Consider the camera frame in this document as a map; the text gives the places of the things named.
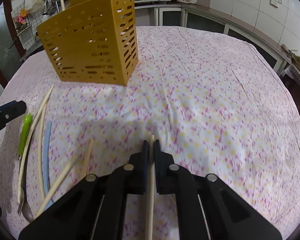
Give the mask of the green handled spoon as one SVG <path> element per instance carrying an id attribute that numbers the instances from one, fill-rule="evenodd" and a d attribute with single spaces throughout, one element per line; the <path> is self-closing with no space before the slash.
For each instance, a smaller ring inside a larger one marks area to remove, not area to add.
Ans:
<path id="1" fill-rule="evenodd" d="M 23 126 L 21 129 L 21 135 L 20 135 L 20 141 L 19 141 L 19 147 L 18 147 L 18 155 L 19 155 L 19 178 L 18 178 L 18 215 L 21 215 L 23 205 L 25 202 L 25 193 L 24 193 L 24 174 L 21 173 L 21 169 L 24 168 L 24 165 L 22 165 L 22 159 L 24 155 L 24 149 L 27 141 L 27 137 L 29 135 L 29 131 L 32 124 L 32 114 L 27 114 L 24 116 L 23 119 Z"/>

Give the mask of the light blue handled spoon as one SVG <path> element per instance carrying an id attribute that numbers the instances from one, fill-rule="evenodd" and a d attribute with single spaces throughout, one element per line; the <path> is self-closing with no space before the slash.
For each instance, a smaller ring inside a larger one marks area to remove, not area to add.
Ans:
<path id="1" fill-rule="evenodd" d="M 43 150 L 42 150 L 42 169 L 43 169 L 43 187 L 45 196 L 47 196 L 50 189 L 49 178 L 49 143 L 51 135 L 52 121 L 48 121 L 46 124 L 46 130 L 44 134 Z"/>

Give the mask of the kitchen faucet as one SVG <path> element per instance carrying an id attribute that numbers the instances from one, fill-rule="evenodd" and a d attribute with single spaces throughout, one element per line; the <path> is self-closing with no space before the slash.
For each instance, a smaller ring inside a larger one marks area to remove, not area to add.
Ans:
<path id="1" fill-rule="evenodd" d="M 52 16 L 55 13 L 59 13 L 57 0 L 44 0 L 42 15 Z"/>

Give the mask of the kitchen counter with cabinets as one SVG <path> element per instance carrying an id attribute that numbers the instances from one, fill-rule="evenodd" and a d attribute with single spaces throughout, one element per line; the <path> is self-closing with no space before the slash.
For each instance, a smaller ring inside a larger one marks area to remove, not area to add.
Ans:
<path id="1" fill-rule="evenodd" d="M 179 3 L 144 4 L 137 5 L 135 9 L 138 26 L 179 26 L 229 35 L 255 46 L 278 74 L 292 63 L 290 56 L 266 34 L 220 11 Z"/>

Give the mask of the cream chopstick under gripper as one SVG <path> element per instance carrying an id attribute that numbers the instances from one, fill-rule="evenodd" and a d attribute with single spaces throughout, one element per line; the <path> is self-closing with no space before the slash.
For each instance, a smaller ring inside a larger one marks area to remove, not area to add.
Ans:
<path id="1" fill-rule="evenodd" d="M 149 140 L 149 160 L 147 177 L 147 209 L 145 239 L 153 238 L 153 216 L 154 216 L 154 189 L 155 189 L 155 165 L 154 165 L 154 135 Z"/>

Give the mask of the cream chopstick beside blue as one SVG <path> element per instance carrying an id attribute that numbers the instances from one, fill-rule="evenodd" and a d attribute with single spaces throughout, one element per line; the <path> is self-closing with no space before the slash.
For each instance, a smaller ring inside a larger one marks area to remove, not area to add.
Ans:
<path id="1" fill-rule="evenodd" d="M 39 181 L 39 189 L 40 189 L 42 200 L 44 200 L 45 198 L 44 184 L 43 184 L 43 168 L 42 168 L 42 148 L 43 148 L 43 129 L 44 129 L 46 107 L 47 107 L 47 103 L 44 105 L 40 116 L 39 139 L 38 139 L 38 181 Z"/>

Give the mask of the dark glass door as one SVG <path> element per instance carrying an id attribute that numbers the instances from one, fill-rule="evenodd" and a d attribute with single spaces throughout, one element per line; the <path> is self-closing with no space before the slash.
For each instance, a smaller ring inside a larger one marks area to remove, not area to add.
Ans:
<path id="1" fill-rule="evenodd" d="M 4 88 L 20 68 L 20 58 L 25 54 L 11 12 L 11 0 L 3 0 L 0 5 L 0 84 Z"/>

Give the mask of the floral pink tablecloth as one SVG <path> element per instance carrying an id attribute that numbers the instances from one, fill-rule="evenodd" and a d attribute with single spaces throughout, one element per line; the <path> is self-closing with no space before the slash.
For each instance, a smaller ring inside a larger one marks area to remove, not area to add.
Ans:
<path id="1" fill-rule="evenodd" d="M 151 135 L 191 173 L 214 173 L 287 239 L 300 223 L 300 115 L 250 44 L 181 27 L 138 27 L 139 64 L 126 86 L 63 82 L 46 52 L 28 58 L 0 95 L 36 114 L 48 98 L 49 178 L 91 150 L 111 173 Z"/>

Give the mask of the yellow perforated utensil holder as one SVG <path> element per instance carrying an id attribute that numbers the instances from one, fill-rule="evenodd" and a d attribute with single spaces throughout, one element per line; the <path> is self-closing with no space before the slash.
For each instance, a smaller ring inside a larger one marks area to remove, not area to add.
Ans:
<path id="1" fill-rule="evenodd" d="M 134 0 L 69 1 L 37 27 L 60 80 L 125 86 L 139 61 Z"/>

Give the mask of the white wall socket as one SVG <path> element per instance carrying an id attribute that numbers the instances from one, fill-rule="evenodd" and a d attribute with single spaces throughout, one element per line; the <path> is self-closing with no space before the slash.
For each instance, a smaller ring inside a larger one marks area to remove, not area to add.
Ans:
<path id="1" fill-rule="evenodd" d="M 282 4 L 282 0 L 270 0 L 270 5 L 278 8 Z"/>

